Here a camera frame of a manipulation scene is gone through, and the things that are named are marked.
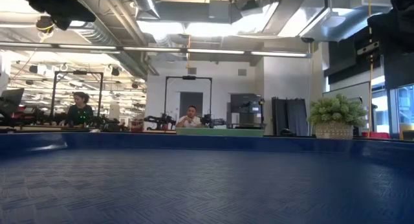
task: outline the plant pot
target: plant pot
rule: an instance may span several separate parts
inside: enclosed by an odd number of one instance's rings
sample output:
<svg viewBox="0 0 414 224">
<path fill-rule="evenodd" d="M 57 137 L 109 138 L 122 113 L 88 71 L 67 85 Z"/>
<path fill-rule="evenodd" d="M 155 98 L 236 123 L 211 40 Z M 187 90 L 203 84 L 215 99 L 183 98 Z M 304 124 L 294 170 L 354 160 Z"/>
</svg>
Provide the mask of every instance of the plant pot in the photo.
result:
<svg viewBox="0 0 414 224">
<path fill-rule="evenodd" d="M 352 139 L 353 137 L 353 126 L 329 122 L 315 125 L 316 138 L 319 139 Z"/>
</svg>

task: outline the blue mat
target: blue mat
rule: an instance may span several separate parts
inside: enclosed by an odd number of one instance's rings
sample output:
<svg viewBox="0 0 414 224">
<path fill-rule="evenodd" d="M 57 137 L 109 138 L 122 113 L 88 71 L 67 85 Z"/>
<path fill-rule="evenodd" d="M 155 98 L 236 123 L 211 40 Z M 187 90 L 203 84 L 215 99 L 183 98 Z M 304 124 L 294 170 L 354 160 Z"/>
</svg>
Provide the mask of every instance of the blue mat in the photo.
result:
<svg viewBox="0 0 414 224">
<path fill-rule="evenodd" d="M 0 135 L 0 223 L 414 220 L 412 144 L 152 136 Z"/>
</svg>

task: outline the window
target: window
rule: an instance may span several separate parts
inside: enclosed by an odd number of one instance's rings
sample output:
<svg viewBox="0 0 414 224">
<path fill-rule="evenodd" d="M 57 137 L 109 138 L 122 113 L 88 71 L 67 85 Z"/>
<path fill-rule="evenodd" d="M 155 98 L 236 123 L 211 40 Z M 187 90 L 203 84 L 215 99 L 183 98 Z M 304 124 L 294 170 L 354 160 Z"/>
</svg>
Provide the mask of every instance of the window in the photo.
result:
<svg viewBox="0 0 414 224">
<path fill-rule="evenodd" d="M 385 90 L 373 92 L 373 105 L 376 105 L 376 109 L 375 109 L 376 132 L 389 133 L 388 99 L 387 99 L 387 92 Z"/>
<path fill-rule="evenodd" d="M 412 85 L 398 88 L 398 120 L 400 124 L 414 124 L 414 90 Z"/>
</svg>

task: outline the gray curtain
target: gray curtain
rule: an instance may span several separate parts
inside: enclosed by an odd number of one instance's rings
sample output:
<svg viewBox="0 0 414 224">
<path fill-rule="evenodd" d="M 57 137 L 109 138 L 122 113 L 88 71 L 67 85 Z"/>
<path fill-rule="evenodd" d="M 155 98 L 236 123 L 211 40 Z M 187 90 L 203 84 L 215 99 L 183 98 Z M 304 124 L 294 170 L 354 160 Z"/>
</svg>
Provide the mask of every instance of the gray curtain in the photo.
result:
<svg viewBox="0 0 414 224">
<path fill-rule="evenodd" d="M 306 104 L 304 99 L 287 100 L 287 118 L 291 132 L 297 136 L 308 135 Z"/>
<path fill-rule="evenodd" d="M 287 119 L 287 100 L 272 98 L 273 135 L 279 136 L 280 131 L 289 128 Z"/>
</svg>

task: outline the doorway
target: doorway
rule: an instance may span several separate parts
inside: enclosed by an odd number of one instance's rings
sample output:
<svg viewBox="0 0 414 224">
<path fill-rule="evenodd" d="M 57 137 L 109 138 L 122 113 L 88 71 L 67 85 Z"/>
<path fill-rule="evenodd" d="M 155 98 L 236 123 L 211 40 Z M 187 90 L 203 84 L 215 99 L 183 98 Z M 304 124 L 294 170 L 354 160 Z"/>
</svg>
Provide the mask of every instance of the doorway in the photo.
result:
<svg viewBox="0 0 414 224">
<path fill-rule="evenodd" d="M 180 117 L 187 115 L 189 106 L 195 106 L 197 109 L 197 116 L 202 115 L 202 92 L 180 93 Z"/>
</svg>

